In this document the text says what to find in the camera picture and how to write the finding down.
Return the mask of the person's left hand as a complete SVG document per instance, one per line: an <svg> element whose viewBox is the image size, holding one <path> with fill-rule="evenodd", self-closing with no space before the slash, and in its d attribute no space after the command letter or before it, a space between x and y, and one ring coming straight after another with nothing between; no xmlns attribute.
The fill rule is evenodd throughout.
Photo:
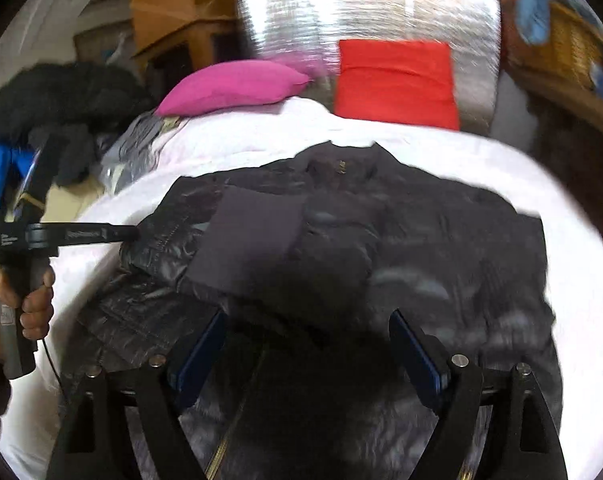
<svg viewBox="0 0 603 480"><path fill-rule="evenodd" d="M30 292L26 298L21 299L13 290L7 274L0 270L0 304L5 304L13 310L22 310L20 316L22 334L29 340L41 340L50 330L50 322L54 313L52 305L54 283L54 271L47 268L43 274L43 284L38 289ZM0 363L3 361L4 352L0 336Z"/></svg>

